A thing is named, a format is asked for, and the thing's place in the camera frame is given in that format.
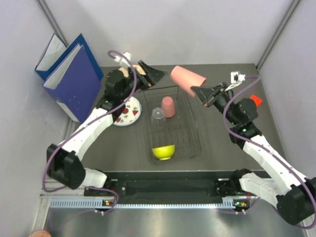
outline orange object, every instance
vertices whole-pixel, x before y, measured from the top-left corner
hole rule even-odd
[[[191,90],[191,86],[202,86],[206,80],[205,77],[180,66],[176,66],[172,70],[170,78],[193,97],[195,97],[195,93]]]
[[[51,235],[45,230],[38,230],[31,233],[29,237],[51,237]]]
[[[250,97],[250,99],[252,99],[252,100],[256,103],[256,106],[257,106],[257,107],[258,107],[258,106],[261,104],[261,102],[262,102],[262,99],[260,99],[259,97],[255,96],[255,95],[252,95],[252,96]]]

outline dark table surface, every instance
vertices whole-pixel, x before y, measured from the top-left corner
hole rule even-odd
[[[175,65],[154,66],[168,74],[155,88],[175,85],[170,79],[170,72]],[[226,65],[185,65],[185,68],[207,78],[206,86],[217,85],[220,82],[230,83],[230,72],[241,71],[246,75],[257,75],[254,64]],[[102,68],[104,75],[114,67]],[[250,82],[245,81],[237,87],[235,93]],[[252,87],[241,97],[251,95],[260,97],[263,102],[258,107],[259,117],[254,121],[263,132],[269,143],[283,156],[279,136],[268,106],[261,83]],[[199,156],[187,160],[166,161],[159,164],[150,163],[147,158],[144,140],[144,116],[131,126],[117,127],[112,125],[106,129],[86,152],[82,163],[85,167],[103,171],[171,171],[171,170],[236,170],[248,168],[260,170],[260,166],[237,145],[230,141],[228,132],[223,125],[222,115],[215,107],[203,108],[197,98],[189,98],[193,113],[197,120],[202,152]]]

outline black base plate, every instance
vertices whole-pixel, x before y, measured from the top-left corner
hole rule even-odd
[[[227,172],[105,172],[114,180],[108,187],[117,192],[119,204],[208,204],[222,203],[214,181],[227,178]],[[267,178],[264,171],[257,175]],[[85,190],[86,197],[112,195]]]

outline blue binder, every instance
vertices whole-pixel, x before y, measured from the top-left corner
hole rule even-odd
[[[35,67],[35,71],[39,76],[46,80],[49,75],[59,66],[59,64],[68,56],[68,54],[76,47],[76,45],[83,45],[86,54],[95,70],[98,79],[101,80],[103,72],[95,60],[87,42],[82,34],[80,34],[67,48],[65,44],[55,34],[52,36],[43,56]]]
[[[73,47],[43,87],[73,121],[87,119],[101,83],[84,45]]]

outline clear plastic cup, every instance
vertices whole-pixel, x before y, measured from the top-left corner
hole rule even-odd
[[[151,124],[156,129],[161,129],[166,126],[167,119],[163,108],[155,108],[152,113]]]

